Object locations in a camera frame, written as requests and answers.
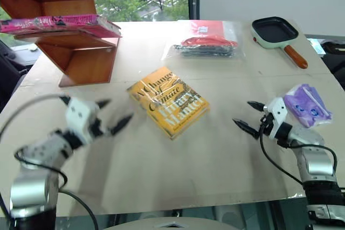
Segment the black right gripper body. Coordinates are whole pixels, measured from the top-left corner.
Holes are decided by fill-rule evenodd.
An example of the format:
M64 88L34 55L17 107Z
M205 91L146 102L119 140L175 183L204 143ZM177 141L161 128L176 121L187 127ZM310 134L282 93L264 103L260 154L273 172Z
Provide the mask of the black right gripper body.
M262 135L269 136L271 131L272 131L272 129L273 129L274 116L268 110L267 106L263 107L263 112L264 112L264 116L260 119L261 125L260 125L259 132Z

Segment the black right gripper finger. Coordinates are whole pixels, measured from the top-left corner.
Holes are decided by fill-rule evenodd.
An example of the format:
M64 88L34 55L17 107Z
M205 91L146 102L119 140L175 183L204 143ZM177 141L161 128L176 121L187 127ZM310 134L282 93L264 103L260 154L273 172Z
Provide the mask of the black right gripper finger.
M264 112L265 110L265 104L257 101L247 101L247 104L249 104L252 108L259 112Z
M251 135L254 139L258 140L260 133L259 131L255 130L251 126L249 126L246 122L239 120L239 119L232 119L233 122L244 132Z

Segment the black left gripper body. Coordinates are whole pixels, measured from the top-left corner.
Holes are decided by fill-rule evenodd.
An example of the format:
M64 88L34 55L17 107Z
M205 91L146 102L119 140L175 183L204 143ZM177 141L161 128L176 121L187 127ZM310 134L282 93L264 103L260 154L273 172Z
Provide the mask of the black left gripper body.
M93 138L99 138L102 136L111 137L111 131L109 129L102 129L101 127L101 120L99 118L95 118L95 120L90 125L90 134Z

